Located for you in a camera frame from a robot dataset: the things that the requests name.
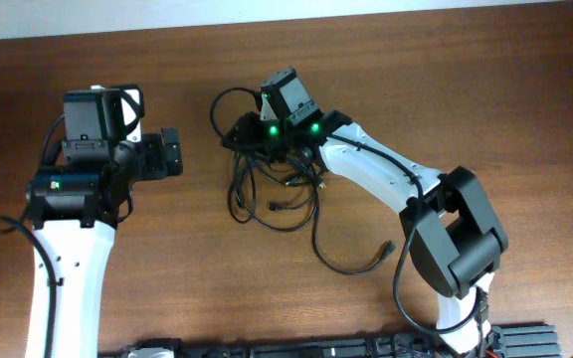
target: wooden table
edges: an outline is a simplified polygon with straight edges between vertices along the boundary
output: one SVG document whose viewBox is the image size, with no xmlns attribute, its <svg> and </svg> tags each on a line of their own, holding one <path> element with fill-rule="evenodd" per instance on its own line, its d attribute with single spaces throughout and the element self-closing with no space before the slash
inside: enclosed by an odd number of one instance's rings
<svg viewBox="0 0 573 358">
<path fill-rule="evenodd" d="M 379 270 L 326 269 L 310 230 L 276 234 L 228 215 L 231 153 L 209 121 L 211 100 L 256 88 L 294 66 L 324 110 L 341 109 L 420 163 L 479 177 L 509 239 L 491 287 L 495 323 L 555 324 L 573 354 L 573 3 L 398 13 L 0 41 L 0 213 L 17 215 L 41 140 L 67 90 L 138 83 L 145 131 L 181 132 L 185 173 L 134 187 L 103 284 L 99 349 L 150 336 L 192 344 L 396 332 L 396 252 Z M 251 110 L 244 94 L 219 108 L 222 126 Z M 261 181 L 260 200 L 287 197 Z M 329 175 L 320 241 L 338 265 L 365 265 L 402 243 L 398 218 Z M 302 213 L 264 215 L 274 223 Z M 25 351 L 33 257 L 0 237 L 0 356 Z M 436 300 L 412 266 L 411 313 L 430 323 Z"/>
</svg>

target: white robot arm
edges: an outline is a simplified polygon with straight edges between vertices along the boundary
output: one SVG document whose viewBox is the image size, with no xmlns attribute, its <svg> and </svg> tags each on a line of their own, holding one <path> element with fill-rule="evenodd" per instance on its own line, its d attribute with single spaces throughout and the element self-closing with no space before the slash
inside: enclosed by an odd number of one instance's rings
<svg viewBox="0 0 573 358">
<path fill-rule="evenodd" d="M 252 94 L 261 112 L 245 114 L 223 134 L 213 108 L 231 90 Z M 268 163 L 284 161 L 295 152 L 308 165 L 314 163 L 322 172 L 360 185 L 398 214 L 407 240 L 395 272 L 397 307 L 413 327 L 439 335 L 453 354 L 478 356 L 468 352 L 482 347 L 479 342 L 489 333 L 486 295 L 499 257 L 507 249 L 507 237 L 472 172 L 460 167 L 446 174 L 422 166 L 375 141 L 347 115 L 336 110 L 322 113 L 293 68 L 271 75 L 261 91 L 223 91 L 211 114 L 223 146 Z M 440 220 L 445 212 L 459 213 L 447 227 Z M 409 253 L 422 278 L 437 292 L 436 328 L 415 322 L 400 303 L 399 277 Z"/>
<path fill-rule="evenodd" d="M 141 134 L 142 92 L 136 85 L 92 87 L 65 96 L 64 115 L 51 127 L 40 167 L 28 185 L 19 221 L 1 217 L 35 247 L 35 284 L 26 358 L 97 357 L 100 294 L 118 215 L 137 181 L 182 173 L 178 131 Z M 66 138 L 50 151 L 54 129 Z M 65 165 L 56 165 L 60 152 Z M 33 231 L 23 225 L 31 221 Z"/>
<path fill-rule="evenodd" d="M 396 158 L 419 178 L 424 195 L 428 195 L 441 183 L 440 176 L 444 173 L 404 158 L 375 141 L 356 123 L 342 125 L 332 134 L 368 145 Z M 413 185 L 408 175 L 390 161 L 369 151 L 358 149 L 346 142 L 329 138 L 319 148 L 319 154 L 331 173 L 350 179 L 388 205 L 396 214 L 400 214 L 406 209 L 409 199 L 417 198 L 417 187 Z M 486 273 L 475 286 L 488 293 L 493 277 L 493 272 Z M 469 288 L 469 292 L 466 292 L 462 299 L 437 293 L 439 307 L 437 329 L 452 327 L 463 321 L 473 310 L 476 299 L 477 293 L 473 287 Z M 483 336 L 489 334 L 490 324 L 487 320 L 482 323 L 482 331 Z M 470 321 L 461 329 L 441 334 L 440 337 L 454 351 L 464 354 L 478 346 L 478 324 Z"/>
</svg>

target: wire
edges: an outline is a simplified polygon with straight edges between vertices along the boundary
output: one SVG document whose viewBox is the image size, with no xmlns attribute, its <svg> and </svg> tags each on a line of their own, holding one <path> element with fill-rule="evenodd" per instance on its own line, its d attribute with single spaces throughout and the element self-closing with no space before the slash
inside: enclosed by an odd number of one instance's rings
<svg viewBox="0 0 573 358">
<path fill-rule="evenodd" d="M 477 358 L 482 358 L 483 354 L 483 326 L 481 322 L 477 322 L 478 329 L 478 345 L 477 345 Z"/>
<path fill-rule="evenodd" d="M 24 211 L 19 216 L 18 222 L 23 223 L 24 221 L 26 221 L 27 217 L 28 217 L 28 206 L 26 205 Z M 9 226 L 8 228 L 0 229 L 0 235 L 7 235 L 14 232 L 15 230 L 17 230 L 17 228 L 15 228 L 14 226 Z"/>
<path fill-rule="evenodd" d="M 48 143 L 50 142 L 50 137 L 52 137 L 52 133 L 54 133 L 55 129 L 57 129 L 57 127 L 59 126 L 59 124 L 66 118 L 66 116 L 64 114 L 61 114 L 59 116 L 59 118 L 57 118 L 52 125 L 50 126 L 50 129 L 48 130 L 48 134 L 46 135 L 46 137 L 44 138 L 44 142 L 41 145 L 41 154 L 39 156 L 39 166 L 44 165 L 44 158 L 46 157 L 46 151 L 48 151 Z"/>
<path fill-rule="evenodd" d="M 57 312 L 57 276 L 55 274 L 55 268 L 46 253 L 46 250 L 41 245 L 39 240 L 33 235 L 30 230 L 28 230 L 21 222 L 0 215 L 0 222 L 4 222 L 10 225 L 15 230 L 18 230 L 23 234 L 26 239 L 32 244 L 35 248 L 41 260 L 44 262 L 44 266 L 46 267 L 46 271 L 48 273 L 48 287 L 50 290 L 50 297 L 48 300 L 48 322 L 46 325 L 46 346 L 44 349 L 44 357 L 51 358 L 52 357 L 52 342 L 54 339 L 55 333 L 55 316 Z"/>
<path fill-rule="evenodd" d="M 214 128 L 214 131 L 216 131 L 216 134 L 218 134 L 218 136 L 220 136 L 220 138 L 223 141 L 223 144 L 226 143 L 229 147 L 234 148 L 233 149 L 234 150 L 234 165 L 233 165 L 234 174 L 233 174 L 232 183 L 230 184 L 229 190 L 227 193 L 227 206 L 228 206 L 229 214 L 231 215 L 231 217 L 236 222 L 238 222 L 240 224 L 247 224 L 251 221 L 255 221 L 258 224 L 260 224 L 261 226 L 263 226 L 269 230 L 272 230 L 275 232 L 280 232 L 280 233 L 295 232 L 295 231 L 301 230 L 302 228 L 306 227 L 308 224 L 313 222 L 313 227 L 311 230 L 311 243 L 313 246 L 313 252 L 317 256 L 317 258 L 327 268 L 333 270 L 334 272 L 344 274 L 344 275 L 361 275 L 361 274 L 371 272 L 374 269 L 377 269 L 386 260 L 386 258 L 388 258 L 388 256 L 390 256 L 390 254 L 395 250 L 395 246 L 392 242 L 388 242 L 386 244 L 386 247 L 385 247 L 384 251 L 382 252 L 382 254 L 375 260 L 375 262 L 373 264 L 371 264 L 369 267 L 367 267 L 365 269 L 344 270 L 341 268 L 336 268 L 335 266 L 330 264 L 324 258 L 324 256 L 321 254 L 319 247 L 318 247 L 318 244 L 317 244 L 317 238 L 318 238 L 317 229 L 318 229 L 319 217 L 320 217 L 320 201 L 319 201 L 319 194 L 318 194 L 318 186 L 322 183 L 321 178 L 320 178 L 320 174 L 317 173 L 317 171 L 315 170 L 314 165 L 312 163 L 305 164 L 301 160 L 299 160 L 297 157 L 295 157 L 293 155 L 287 155 L 286 156 L 286 163 L 293 168 L 294 172 L 287 179 L 279 180 L 276 177 L 274 177 L 273 175 L 271 175 L 267 170 L 265 170 L 265 168 L 262 167 L 262 165 L 261 165 L 261 163 L 263 163 L 262 161 L 255 158 L 252 154 L 249 154 L 249 152 L 253 152 L 257 149 L 264 148 L 264 145 L 241 145 L 241 144 L 235 143 L 235 142 L 231 141 L 230 139 L 228 139 L 227 136 L 225 136 L 225 134 L 223 134 L 223 132 L 218 127 L 218 124 L 216 123 L 215 110 L 216 110 L 216 106 L 218 105 L 218 102 L 220 101 L 220 99 L 225 94 L 230 93 L 232 91 L 243 91 L 243 92 L 251 94 L 254 97 L 254 100 L 256 102 L 256 107 L 258 109 L 261 109 L 261 107 L 262 107 L 262 98 L 261 98 L 261 94 L 258 91 L 254 91 L 252 89 L 246 89 L 246 88 L 230 88 L 230 89 L 225 89 L 222 92 L 220 92 L 216 96 L 214 101 L 212 102 L 211 107 L 209 109 L 209 120 L 212 124 L 212 127 Z M 291 133 L 287 133 L 287 131 L 284 130 L 282 140 L 287 141 L 290 138 L 293 138 L 297 135 L 299 135 L 298 131 L 292 131 Z M 241 169 L 240 163 L 243 159 L 245 161 L 245 166 Z M 278 170 L 274 169 L 271 166 L 271 163 L 264 163 L 264 164 L 267 165 L 267 168 L 269 168 L 272 171 L 282 172 L 282 171 L 278 171 Z M 256 209 L 257 209 L 258 203 L 257 203 L 257 187 L 256 187 L 256 178 L 254 175 L 254 169 L 258 169 L 258 171 L 261 174 L 263 174 L 265 177 L 267 177 L 269 180 L 271 180 L 275 184 L 279 184 L 279 185 L 282 185 L 284 187 L 303 187 L 303 186 L 310 185 L 310 187 L 311 187 L 310 195 L 304 201 L 302 201 L 298 204 L 295 204 L 295 205 L 291 205 L 291 206 L 284 206 L 284 205 L 280 205 L 280 204 L 271 202 L 270 206 L 269 206 L 269 209 L 271 211 L 274 211 L 274 212 L 294 211 L 294 210 L 302 209 L 306 206 L 310 206 L 311 207 L 310 213 L 307 215 L 307 217 L 305 217 L 305 219 L 300 224 L 297 224 L 297 225 L 294 225 L 291 227 L 276 227 L 276 226 L 268 224 L 267 222 L 260 219 L 256 215 Z M 251 206 L 248 206 L 246 203 L 245 193 L 244 193 L 244 189 L 243 189 L 244 183 L 248 177 L 251 181 L 251 189 L 252 189 Z M 236 210 L 234 207 L 234 201 L 236 202 L 237 206 L 240 209 L 244 210 L 244 212 L 246 213 L 246 217 L 240 217 L 236 214 Z"/>
</svg>

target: black plastic cover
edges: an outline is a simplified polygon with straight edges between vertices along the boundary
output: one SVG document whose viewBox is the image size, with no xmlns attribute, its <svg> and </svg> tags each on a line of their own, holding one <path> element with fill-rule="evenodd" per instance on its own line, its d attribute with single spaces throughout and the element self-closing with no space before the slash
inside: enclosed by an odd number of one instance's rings
<svg viewBox="0 0 573 358">
<path fill-rule="evenodd" d="M 407 237 L 417 204 L 415 199 L 400 213 Z M 498 269 L 507 235 L 475 174 L 463 167 L 442 177 L 424 204 L 410 248 L 413 264 L 439 294 L 461 299 L 482 275 Z M 445 228 L 441 210 L 459 211 L 459 217 Z"/>
</svg>

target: cable connector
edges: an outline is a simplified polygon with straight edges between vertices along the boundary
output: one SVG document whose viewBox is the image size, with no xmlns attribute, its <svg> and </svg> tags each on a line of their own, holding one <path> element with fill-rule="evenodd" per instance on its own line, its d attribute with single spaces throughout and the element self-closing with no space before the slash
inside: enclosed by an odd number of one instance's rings
<svg viewBox="0 0 573 358">
<path fill-rule="evenodd" d="M 384 254 L 382 254 L 381 260 L 382 261 L 386 260 L 386 258 L 388 258 L 391 254 L 393 254 L 395 249 L 396 249 L 395 243 L 389 241 L 388 244 L 386 244 L 386 248 L 384 249 Z"/>
<path fill-rule="evenodd" d="M 487 304 L 487 292 L 480 289 L 478 299 L 478 310 L 475 314 L 475 321 L 478 324 L 483 324 L 487 320 L 489 314 L 489 305 Z"/>
<path fill-rule="evenodd" d="M 319 189 L 326 188 L 326 184 L 324 184 L 322 178 L 319 176 L 315 176 L 315 186 L 318 187 Z"/>
<path fill-rule="evenodd" d="M 285 180 L 285 186 L 292 186 L 297 184 L 297 182 L 299 181 L 299 179 L 301 179 L 303 176 L 303 174 L 301 173 L 295 173 L 291 176 L 289 176 L 286 180 Z"/>
</svg>

